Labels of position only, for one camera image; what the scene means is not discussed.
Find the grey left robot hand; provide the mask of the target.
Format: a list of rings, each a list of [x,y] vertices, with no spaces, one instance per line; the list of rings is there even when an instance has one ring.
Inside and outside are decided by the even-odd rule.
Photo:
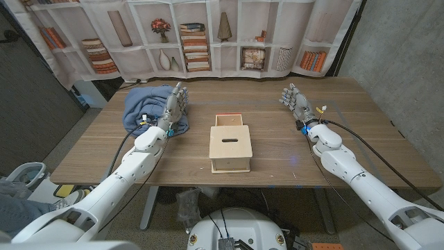
[[[166,99],[164,112],[157,120],[157,127],[168,131],[174,124],[176,124],[185,114],[185,108],[188,102],[187,88],[181,87],[182,83],[173,88],[172,93]]]

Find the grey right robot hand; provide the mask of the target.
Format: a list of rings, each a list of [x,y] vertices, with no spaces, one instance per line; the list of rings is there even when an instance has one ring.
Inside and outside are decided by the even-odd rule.
[[[318,124],[318,118],[315,116],[310,102],[293,83],[283,89],[279,102],[287,106],[296,120],[307,127],[312,128]]]

